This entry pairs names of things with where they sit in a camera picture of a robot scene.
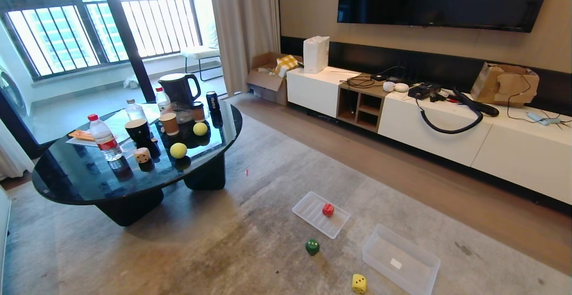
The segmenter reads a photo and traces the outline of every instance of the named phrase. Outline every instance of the red die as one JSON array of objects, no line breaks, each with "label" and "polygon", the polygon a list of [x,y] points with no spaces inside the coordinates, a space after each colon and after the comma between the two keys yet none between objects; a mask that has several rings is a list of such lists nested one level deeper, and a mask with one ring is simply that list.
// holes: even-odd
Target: red die
[{"label": "red die", "polygon": [[333,205],[331,203],[326,203],[322,208],[322,213],[325,216],[332,216],[333,215]]}]

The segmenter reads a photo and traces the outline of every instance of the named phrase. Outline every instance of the table leg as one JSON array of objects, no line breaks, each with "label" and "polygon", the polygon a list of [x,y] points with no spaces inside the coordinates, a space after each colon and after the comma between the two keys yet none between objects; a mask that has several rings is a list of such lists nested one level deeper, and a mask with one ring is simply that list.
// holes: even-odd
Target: table leg
[{"label": "table leg", "polygon": [[163,191],[155,189],[133,197],[96,203],[96,206],[116,224],[127,227],[157,207],[161,201]]},{"label": "table leg", "polygon": [[203,164],[183,179],[192,190],[220,190],[227,182],[224,171],[224,153]]}]

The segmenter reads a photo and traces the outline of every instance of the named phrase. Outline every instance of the tennis ball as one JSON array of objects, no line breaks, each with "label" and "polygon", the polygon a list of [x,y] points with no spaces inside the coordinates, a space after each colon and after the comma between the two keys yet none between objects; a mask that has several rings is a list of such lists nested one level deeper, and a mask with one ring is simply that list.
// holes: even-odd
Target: tennis ball
[{"label": "tennis ball", "polygon": [[182,143],[173,144],[169,152],[175,159],[180,159],[186,155],[186,145]]},{"label": "tennis ball", "polygon": [[203,122],[198,122],[193,126],[193,132],[198,136],[203,136],[209,130],[209,127],[206,126]]}]

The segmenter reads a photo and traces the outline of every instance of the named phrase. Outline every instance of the rug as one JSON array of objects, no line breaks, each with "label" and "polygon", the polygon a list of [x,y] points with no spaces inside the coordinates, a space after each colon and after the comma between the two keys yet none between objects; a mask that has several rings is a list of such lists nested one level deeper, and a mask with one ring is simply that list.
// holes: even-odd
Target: rug
[{"label": "rug", "polygon": [[[353,294],[360,273],[367,294],[404,295],[362,260],[381,223],[441,259],[434,295],[570,294],[569,276],[253,118],[226,162],[225,189],[166,187],[128,228],[95,206],[48,201],[31,183],[11,189],[4,293],[337,295]],[[292,213],[308,191],[351,214],[336,239]],[[313,257],[310,238],[321,244]]]}]

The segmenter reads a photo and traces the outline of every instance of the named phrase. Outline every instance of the green die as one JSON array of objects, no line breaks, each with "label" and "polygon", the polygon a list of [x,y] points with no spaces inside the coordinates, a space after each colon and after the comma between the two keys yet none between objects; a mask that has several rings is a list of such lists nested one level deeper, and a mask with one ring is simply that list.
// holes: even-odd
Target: green die
[{"label": "green die", "polygon": [[316,240],[310,239],[306,243],[306,251],[310,256],[314,256],[320,251],[320,244]]}]

